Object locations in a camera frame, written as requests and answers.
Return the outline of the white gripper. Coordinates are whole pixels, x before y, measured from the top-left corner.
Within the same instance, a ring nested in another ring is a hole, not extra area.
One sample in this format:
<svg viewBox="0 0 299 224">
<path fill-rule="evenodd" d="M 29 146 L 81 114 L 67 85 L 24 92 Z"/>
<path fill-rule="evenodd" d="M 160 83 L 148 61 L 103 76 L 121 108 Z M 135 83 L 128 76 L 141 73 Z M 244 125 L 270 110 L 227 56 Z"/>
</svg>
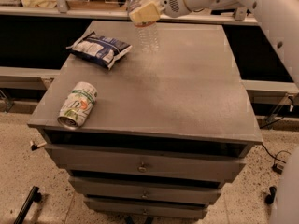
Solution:
<svg viewBox="0 0 299 224">
<path fill-rule="evenodd" d="M 200 8 L 209 8 L 215 0 L 149 0 L 130 6 L 129 18 L 134 25 L 156 22 L 161 14 L 177 18 Z"/>
</svg>

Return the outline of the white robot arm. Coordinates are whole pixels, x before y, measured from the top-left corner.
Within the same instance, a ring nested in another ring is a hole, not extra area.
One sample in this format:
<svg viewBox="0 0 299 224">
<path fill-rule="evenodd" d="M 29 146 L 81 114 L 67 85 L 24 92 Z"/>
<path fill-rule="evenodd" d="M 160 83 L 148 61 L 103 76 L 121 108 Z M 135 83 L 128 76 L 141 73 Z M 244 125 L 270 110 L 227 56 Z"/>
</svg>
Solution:
<svg viewBox="0 0 299 224">
<path fill-rule="evenodd" d="M 299 86 L 299 0 L 143 0 L 129 12 L 135 24 L 155 22 L 162 14 L 172 18 L 199 8 L 239 4 L 254 16 L 295 85 Z"/>
</svg>

